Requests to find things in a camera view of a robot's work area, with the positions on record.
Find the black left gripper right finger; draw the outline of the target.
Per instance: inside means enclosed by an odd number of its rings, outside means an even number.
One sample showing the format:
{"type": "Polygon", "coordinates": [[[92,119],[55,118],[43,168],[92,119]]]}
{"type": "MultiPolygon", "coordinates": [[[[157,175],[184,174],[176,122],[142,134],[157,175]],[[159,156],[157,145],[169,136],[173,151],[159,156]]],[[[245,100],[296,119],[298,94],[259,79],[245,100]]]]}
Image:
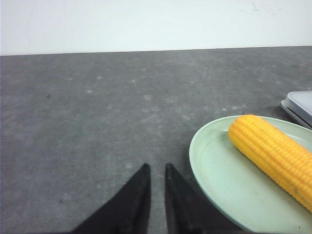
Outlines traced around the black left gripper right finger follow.
{"type": "Polygon", "coordinates": [[[170,234],[244,234],[204,200],[173,164],[165,167],[165,210],[170,234]]]}

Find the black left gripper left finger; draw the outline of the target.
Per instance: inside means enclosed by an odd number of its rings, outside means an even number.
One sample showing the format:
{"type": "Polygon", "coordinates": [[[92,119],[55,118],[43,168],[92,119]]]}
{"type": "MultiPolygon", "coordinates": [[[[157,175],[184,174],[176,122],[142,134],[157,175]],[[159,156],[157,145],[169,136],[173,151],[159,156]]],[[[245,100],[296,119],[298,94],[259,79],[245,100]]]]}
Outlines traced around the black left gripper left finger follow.
{"type": "Polygon", "coordinates": [[[72,234],[146,234],[151,209],[151,168],[143,164],[103,206],[72,234]]]}

